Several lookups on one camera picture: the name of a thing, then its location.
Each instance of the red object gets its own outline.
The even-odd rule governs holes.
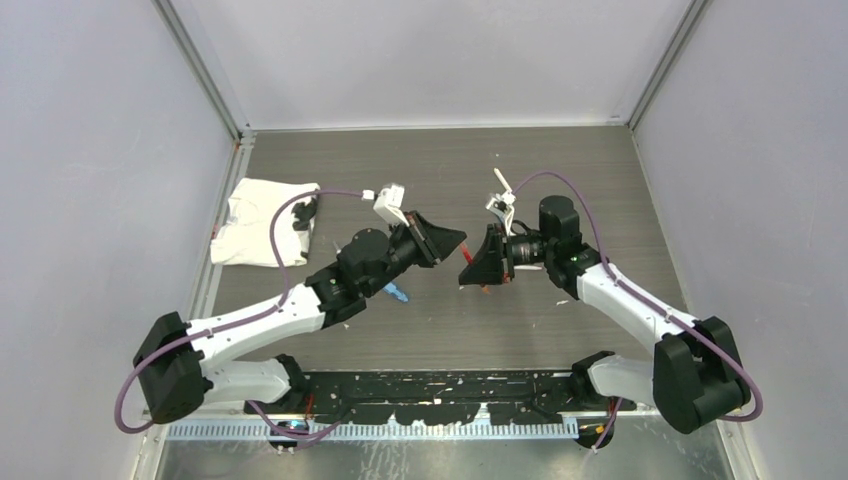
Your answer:
[[[315,403],[315,394],[309,394],[309,401],[306,403],[306,412],[303,414],[303,419],[308,420],[310,414],[312,413],[312,404]]]
[[[465,242],[462,242],[459,245],[459,248],[462,250],[462,255],[465,257],[465,261],[468,262],[469,265],[471,265],[471,262],[473,261],[471,259],[471,252],[468,251],[468,247],[465,246]]]
[[[459,249],[462,250],[462,256],[465,257],[465,261],[471,265],[474,260],[471,258],[471,252],[468,251],[468,247],[465,245],[465,242],[459,244]],[[489,293],[489,287],[484,284],[480,284],[480,288],[483,289],[483,293]]]

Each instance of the gray wall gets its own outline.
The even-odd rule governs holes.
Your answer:
[[[622,124],[690,0],[174,0],[253,128]]]
[[[147,0],[2,2],[0,72],[0,477],[126,478],[115,394],[188,303],[232,144]]]
[[[637,130],[695,313],[733,326],[773,478],[848,468],[848,4],[714,2]]]

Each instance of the white cloth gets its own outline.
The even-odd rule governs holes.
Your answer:
[[[212,240],[212,263],[276,267],[277,260],[271,250],[269,235],[271,218],[277,209],[293,196],[318,188],[317,183],[290,185],[267,180],[242,179],[228,200],[230,211],[227,223],[218,229]],[[302,198],[286,207],[277,220],[274,232],[277,248],[287,267],[306,265],[317,202],[315,195]],[[295,230],[296,223],[299,224],[299,230]]]

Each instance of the floor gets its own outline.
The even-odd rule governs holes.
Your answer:
[[[476,252],[487,223],[484,209],[500,186],[498,167],[513,185],[540,169],[561,172],[584,192],[611,259],[632,280],[676,307],[680,288],[630,132],[624,127],[486,128],[355,132],[262,133],[247,176],[323,187],[406,186],[405,209],[436,225],[468,233]],[[537,179],[521,192],[516,218],[535,226],[538,201],[569,194],[555,179]],[[334,259],[331,242],[347,242],[385,224],[366,204],[322,199],[309,264],[290,269],[294,282]],[[584,236],[591,237],[585,217]],[[542,272],[518,272],[514,283],[459,288],[465,265],[455,252],[439,267],[413,267],[397,279],[410,296],[401,304],[380,294],[342,325],[257,351],[249,359],[293,355],[304,369],[483,369],[567,367],[599,350],[647,358],[623,329],[571,300]],[[225,267],[214,312],[225,313],[279,295],[276,269]]]

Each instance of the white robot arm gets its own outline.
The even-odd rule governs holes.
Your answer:
[[[505,203],[501,206],[512,209]],[[523,233],[507,232],[505,213],[496,214],[500,222],[487,227],[483,246],[459,275],[461,285],[507,283],[514,278],[515,266],[544,264],[554,285],[612,318],[654,357],[644,362],[600,352],[575,363],[570,390],[576,400],[620,397],[656,406],[683,433],[750,401],[750,388],[737,372],[670,318],[692,327],[741,364],[727,324],[715,317],[697,320],[668,306],[624,277],[614,264],[604,262],[583,243],[571,199],[544,198],[539,203],[538,230],[522,224]]]
[[[359,231],[338,252],[336,262],[291,288],[282,307],[275,297],[189,323],[176,312],[160,317],[134,357],[134,365],[174,340],[198,338],[157,358],[139,374],[153,422],[170,423],[215,402],[297,405],[306,380],[293,358],[236,359],[284,338],[346,321],[365,310],[366,298],[410,266],[432,268],[465,240],[464,232],[437,227],[416,211],[401,211],[402,199],[403,187],[386,186],[374,210],[389,223],[390,234],[370,228]],[[214,335],[203,333],[253,316],[259,318]]]

